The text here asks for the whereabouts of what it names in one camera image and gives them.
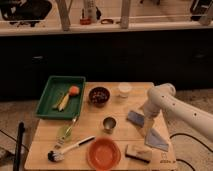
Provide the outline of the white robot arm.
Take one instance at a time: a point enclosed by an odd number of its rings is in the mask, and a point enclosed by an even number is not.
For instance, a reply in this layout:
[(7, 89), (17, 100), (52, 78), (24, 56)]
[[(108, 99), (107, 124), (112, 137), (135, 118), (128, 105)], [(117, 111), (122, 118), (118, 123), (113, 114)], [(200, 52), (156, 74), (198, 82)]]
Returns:
[(167, 110), (213, 142), (213, 114), (187, 104), (175, 97), (176, 89), (170, 83), (151, 87), (142, 111), (148, 118), (155, 118)]

